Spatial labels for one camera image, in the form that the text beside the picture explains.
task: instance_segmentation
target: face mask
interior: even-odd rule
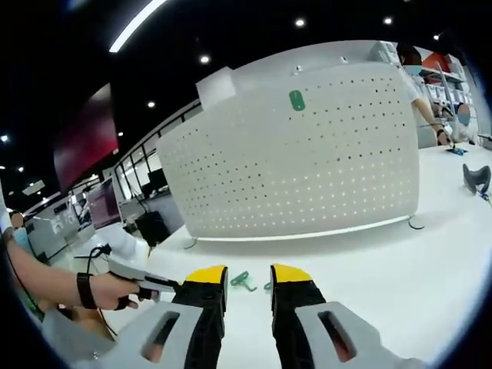
[[[422,65],[404,65],[403,67],[409,75],[418,76],[422,71]]]
[[[461,114],[461,113],[458,113],[457,114],[457,117],[458,117],[458,121],[462,125],[464,125],[465,127],[467,127],[470,124],[470,115],[469,114]]]
[[[14,232],[14,239],[15,239],[15,242],[20,247],[22,247],[27,252],[31,253],[31,249],[29,247],[28,232],[26,231],[25,228],[16,229]]]

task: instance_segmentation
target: human arm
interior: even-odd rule
[[[14,268],[12,274],[16,286],[23,285],[28,292],[43,300],[66,306],[81,306],[77,274],[44,265],[20,248],[13,239],[7,240],[6,248],[11,267]],[[115,309],[119,298],[139,291],[137,284],[111,274],[90,277],[90,286],[95,304],[107,310]],[[129,307],[136,308],[137,304],[130,301]]]
[[[437,123],[434,119],[434,114],[429,109],[422,98],[415,98],[412,105],[422,114],[425,121],[436,131],[437,139],[442,145],[451,145],[451,139],[444,130],[444,126]]]

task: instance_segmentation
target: small green object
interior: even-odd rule
[[[306,108],[302,93],[299,90],[293,90],[289,93],[289,98],[291,100],[292,108],[295,111],[303,111]]]
[[[251,288],[249,285],[246,283],[246,280],[249,278],[249,273],[247,271],[243,271],[241,274],[239,274],[236,278],[233,278],[231,280],[231,286],[243,286],[246,288],[248,291],[253,292],[256,291],[256,287]]]

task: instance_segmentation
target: person's hand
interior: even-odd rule
[[[140,290],[140,286],[135,282],[125,281],[109,273],[91,277],[90,283],[96,306],[104,310],[114,310],[118,306],[119,298],[137,294]],[[135,301],[130,301],[128,306],[132,309],[138,308]]]
[[[441,145],[443,146],[451,146],[453,147],[453,140],[449,137],[447,132],[443,129],[440,131],[439,136],[437,136],[437,140],[440,142]]]

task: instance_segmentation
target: perforated panel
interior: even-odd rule
[[[163,136],[159,158],[190,234],[305,234],[413,214],[417,134],[400,78],[378,63],[302,73]]]

